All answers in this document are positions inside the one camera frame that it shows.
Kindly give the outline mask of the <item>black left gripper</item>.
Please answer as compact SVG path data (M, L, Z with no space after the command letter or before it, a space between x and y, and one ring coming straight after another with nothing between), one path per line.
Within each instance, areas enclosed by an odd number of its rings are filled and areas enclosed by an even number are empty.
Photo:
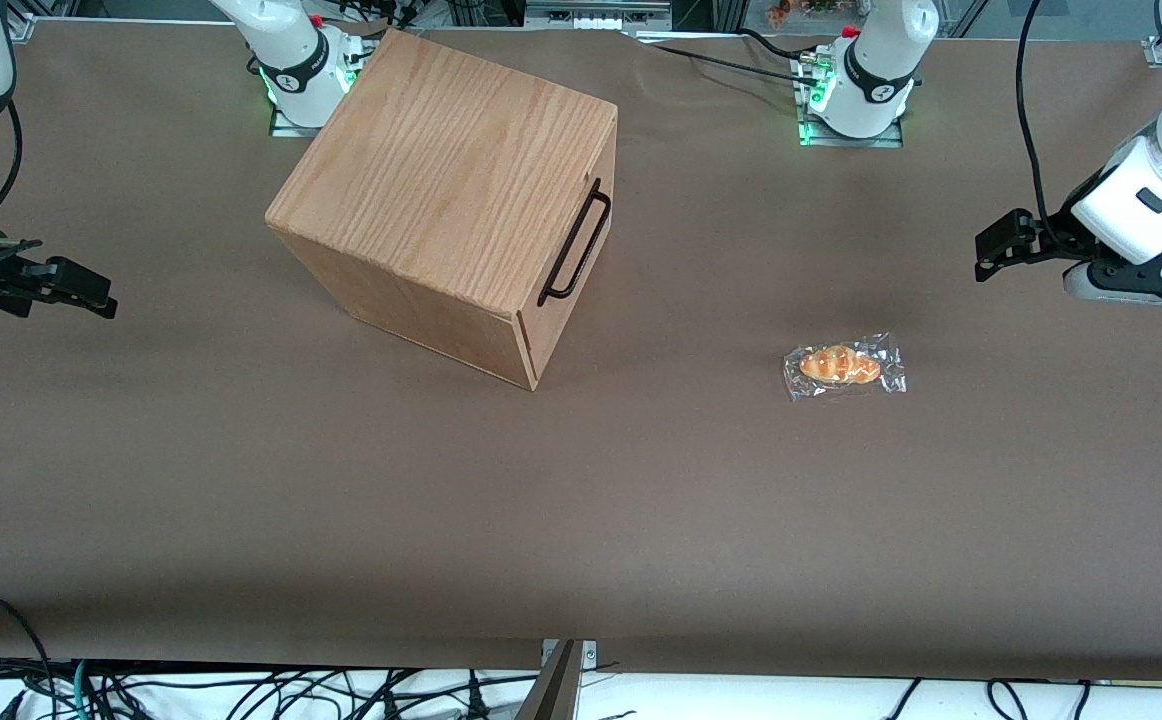
M1019 264L1076 260L1075 249L1047 231L1028 210L1007 211L975 237L975 281L984 283L994 274ZM1064 273L1067 293L1079 300L1162 304L1162 254L1133 265L1099 243L1092 255Z

